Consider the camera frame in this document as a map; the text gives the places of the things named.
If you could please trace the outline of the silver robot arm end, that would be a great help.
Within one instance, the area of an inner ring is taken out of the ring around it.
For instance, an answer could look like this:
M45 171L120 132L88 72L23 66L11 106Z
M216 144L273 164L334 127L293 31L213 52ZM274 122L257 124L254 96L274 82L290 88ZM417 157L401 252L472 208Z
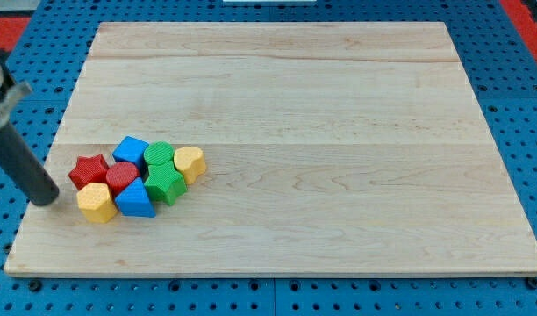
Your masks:
M31 93L31 85L26 81L16 81L0 61L0 129L9 123L11 110Z

